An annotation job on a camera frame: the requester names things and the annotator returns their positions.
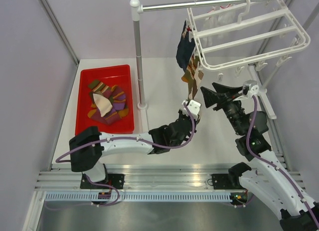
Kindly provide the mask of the white clip sock hanger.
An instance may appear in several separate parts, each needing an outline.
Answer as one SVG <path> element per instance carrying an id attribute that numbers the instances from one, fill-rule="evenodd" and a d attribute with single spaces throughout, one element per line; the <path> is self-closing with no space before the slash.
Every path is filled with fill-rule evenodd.
<path id="1" fill-rule="evenodd" d="M 191 10 L 194 16 L 203 15 L 208 12 L 212 12 L 213 13 L 212 16 L 215 16 L 215 15 L 223 14 L 226 12 L 225 10 L 211 11 L 212 8 L 204 9 L 202 7 L 198 7 L 198 8 L 192 8 Z M 235 14 L 235 19 L 233 23 L 237 21 L 238 14 L 242 13 L 244 10 L 245 10 L 244 8 L 234 10 L 236 14 Z M 244 16 L 242 19 L 249 20 L 253 17 L 265 15 L 267 13 L 271 13 L 276 10 L 280 10 L 280 6 L 278 2 L 275 0 L 272 0 L 269 3 L 266 3 L 266 2 L 255 3 L 251 5 L 249 13 L 246 16 Z M 195 20 L 195 25 L 198 31 L 204 30 L 202 29 L 202 27 L 203 27 L 205 19 L 206 17 Z M 266 22 L 255 24 L 251 27 L 241 27 L 238 30 L 233 30 L 230 32 L 222 32 L 223 34 L 226 34 L 227 36 L 225 36 L 221 40 L 215 41 L 213 46 L 219 46 L 223 43 L 231 43 L 237 40 L 243 40 L 250 36 L 257 36 L 263 33 L 267 33 L 271 30 L 273 22 L 274 20 L 271 19 Z M 223 63 L 230 63 L 236 60 L 241 60 L 249 56 L 254 56 L 257 54 L 259 50 L 262 50 L 264 53 L 267 53 L 267 52 L 272 52 L 272 51 L 288 48 L 289 46 L 292 45 L 292 43 L 294 43 L 294 40 L 296 38 L 299 38 L 299 36 L 297 35 L 297 32 L 291 28 L 290 21 L 286 19 L 285 17 L 282 17 L 280 19 L 279 24 L 276 27 L 277 30 L 280 30 L 282 28 L 287 28 L 288 32 L 283 35 L 276 35 L 271 37 L 270 40 L 267 41 L 265 48 L 261 47 L 263 41 L 258 40 L 258 41 L 254 41 L 247 44 L 230 46 L 228 48 L 224 48 L 222 50 L 218 50 L 214 52 L 212 51 L 208 52 L 205 54 L 205 60 L 209 65 L 216 66 L 216 65 L 221 65 Z M 212 47 L 212 46 L 205 47 L 202 42 L 202 48 L 208 48 L 208 47 Z M 195 49 L 195 55 L 199 56 L 199 51 L 197 51 L 196 49 Z"/>

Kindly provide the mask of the purple striped sock front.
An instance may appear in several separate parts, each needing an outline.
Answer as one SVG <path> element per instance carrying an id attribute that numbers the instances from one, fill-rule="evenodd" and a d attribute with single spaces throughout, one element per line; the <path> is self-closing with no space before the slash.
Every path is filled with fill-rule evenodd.
<path id="1" fill-rule="evenodd" d="M 112 87 L 100 82 L 89 93 L 92 101 L 87 116 L 99 123 L 110 126 L 128 116 L 127 95 L 121 87 Z"/>

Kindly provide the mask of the purple striped sock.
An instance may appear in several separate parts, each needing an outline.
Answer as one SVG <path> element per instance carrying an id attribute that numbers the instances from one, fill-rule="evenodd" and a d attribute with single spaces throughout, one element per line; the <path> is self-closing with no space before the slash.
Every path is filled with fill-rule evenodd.
<path id="1" fill-rule="evenodd" d="M 101 112 L 98 108 L 95 108 L 93 110 L 90 110 L 87 116 L 94 121 L 108 126 L 122 119 L 119 113 L 114 108 L 112 108 L 111 111 L 104 116 L 101 115 Z"/>
<path id="2" fill-rule="evenodd" d="M 89 93 L 92 101 L 87 116 L 99 123 L 110 126 L 128 116 L 127 95 L 121 87 L 112 87 L 100 82 Z"/>

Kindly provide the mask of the purple striped sock back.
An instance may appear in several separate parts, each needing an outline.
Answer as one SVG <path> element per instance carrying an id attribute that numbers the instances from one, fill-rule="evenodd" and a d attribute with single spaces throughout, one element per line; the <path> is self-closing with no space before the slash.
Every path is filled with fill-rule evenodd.
<path id="1" fill-rule="evenodd" d="M 112 108 L 111 111 L 104 116 L 101 115 L 101 112 L 98 108 L 95 108 L 93 110 L 90 110 L 87 116 L 94 121 L 108 126 L 122 119 L 119 113 L 114 108 Z"/>

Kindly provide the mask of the brown cream striped sock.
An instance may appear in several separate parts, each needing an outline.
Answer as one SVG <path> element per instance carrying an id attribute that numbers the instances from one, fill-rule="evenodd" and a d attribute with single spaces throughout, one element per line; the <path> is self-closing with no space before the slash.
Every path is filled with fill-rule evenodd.
<path id="1" fill-rule="evenodd" d="M 93 100 L 101 117 L 106 116 L 113 108 L 110 100 L 101 94 L 93 93 Z"/>

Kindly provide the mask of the olive green striped sock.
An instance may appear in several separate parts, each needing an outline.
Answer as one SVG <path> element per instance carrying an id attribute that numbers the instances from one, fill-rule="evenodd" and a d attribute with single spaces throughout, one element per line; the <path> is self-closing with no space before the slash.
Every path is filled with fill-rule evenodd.
<path id="1" fill-rule="evenodd" d="M 108 86 L 100 80 L 94 80 L 88 85 L 88 87 L 91 90 L 90 97 L 92 99 L 93 105 L 95 105 L 93 100 L 93 93 L 98 93 L 110 100 L 113 108 L 119 113 L 121 118 L 128 115 L 129 108 L 127 106 L 127 96 L 120 86 Z"/>

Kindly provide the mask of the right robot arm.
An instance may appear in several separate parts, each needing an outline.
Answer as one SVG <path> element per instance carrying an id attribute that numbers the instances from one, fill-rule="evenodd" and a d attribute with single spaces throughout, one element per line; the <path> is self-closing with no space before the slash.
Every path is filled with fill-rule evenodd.
<path id="1" fill-rule="evenodd" d="M 201 87 L 206 108 L 223 110 L 239 136 L 236 147 L 248 163 L 228 170 L 230 187 L 251 192 L 278 218 L 284 231 L 317 231 L 319 204 L 292 178 L 264 138 L 269 128 L 267 114 L 258 110 L 257 81 L 242 87 L 213 83 L 213 90 Z"/>

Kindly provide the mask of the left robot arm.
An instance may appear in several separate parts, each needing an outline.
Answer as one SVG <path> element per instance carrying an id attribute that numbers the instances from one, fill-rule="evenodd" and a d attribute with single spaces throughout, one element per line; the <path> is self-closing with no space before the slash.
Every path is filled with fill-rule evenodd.
<path id="1" fill-rule="evenodd" d="M 198 107 L 183 108 L 178 118 L 148 132 L 129 135 L 115 135 L 100 132 L 91 126 L 69 141 L 71 170 L 89 177 L 99 189 L 109 183 L 109 176 L 100 158 L 114 154 L 137 153 L 158 155 L 179 149 L 190 142 L 200 119 Z"/>

